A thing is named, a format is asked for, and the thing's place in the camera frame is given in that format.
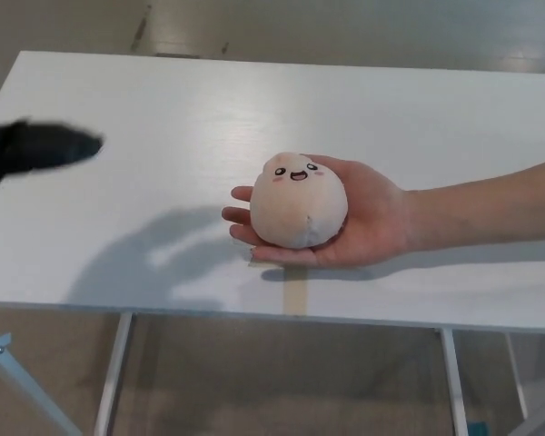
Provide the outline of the person's bare hand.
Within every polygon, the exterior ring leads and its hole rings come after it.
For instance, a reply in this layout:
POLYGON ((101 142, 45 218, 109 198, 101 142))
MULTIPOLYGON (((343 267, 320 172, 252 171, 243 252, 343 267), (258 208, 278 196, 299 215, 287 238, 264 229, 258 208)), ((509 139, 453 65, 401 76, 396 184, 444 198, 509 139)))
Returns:
POLYGON ((341 233, 311 249, 278 248, 257 236, 248 210, 224 207, 222 218, 231 223, 230 235, 253 247, 255 261, 338 268, 375 264, 407 252, 408 192, 364 163, 325 155, 309 157, 333 170, 344 184, 349 213, 341 233))

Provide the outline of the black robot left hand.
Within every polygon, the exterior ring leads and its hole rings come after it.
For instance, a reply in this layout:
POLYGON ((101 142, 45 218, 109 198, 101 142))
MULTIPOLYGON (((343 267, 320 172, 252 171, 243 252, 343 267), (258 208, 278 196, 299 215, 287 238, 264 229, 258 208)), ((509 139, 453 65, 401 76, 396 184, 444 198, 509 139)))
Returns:
POLYGON ((77 164, 102 148, 101 135, 63 123, 0 124, 0 183, 9 175, 77 164))

